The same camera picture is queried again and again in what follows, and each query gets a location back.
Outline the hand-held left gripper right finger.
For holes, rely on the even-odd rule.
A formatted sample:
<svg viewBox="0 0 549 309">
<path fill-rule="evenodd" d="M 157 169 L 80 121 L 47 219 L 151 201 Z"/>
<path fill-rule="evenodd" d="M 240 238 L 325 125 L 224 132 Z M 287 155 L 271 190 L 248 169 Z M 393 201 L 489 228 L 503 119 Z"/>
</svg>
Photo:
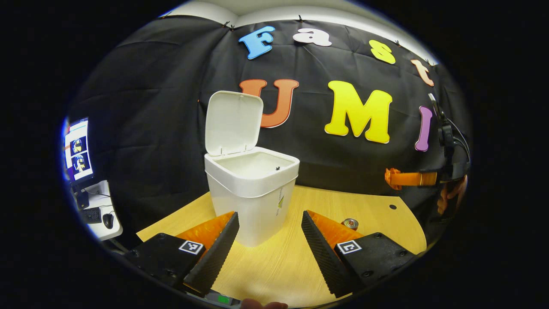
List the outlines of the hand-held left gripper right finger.
<svg viewBox="0 0 549 309">
<path fill-rule="evenodd" d="M 301 227 L 329 292 L 337 298 L 373 288 L 417 259 L 381 232 L 363 235 L 310 210 L 303 212 Z"/>
</svg>

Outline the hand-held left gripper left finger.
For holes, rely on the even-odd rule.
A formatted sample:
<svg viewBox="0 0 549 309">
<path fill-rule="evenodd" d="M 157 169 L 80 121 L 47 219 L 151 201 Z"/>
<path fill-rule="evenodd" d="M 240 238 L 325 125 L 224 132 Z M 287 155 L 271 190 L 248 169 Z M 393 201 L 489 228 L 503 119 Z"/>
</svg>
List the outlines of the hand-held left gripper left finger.
<svg viewBox="0 0 549 309">
<path fill-rule="evenodd" d="M 127 252 L 125 259 L 167 286 L 205 296 L 218 277 L 238 231 L 238 213 L 231 211 L 177 236 L 157 233 Z"/>
</svg>

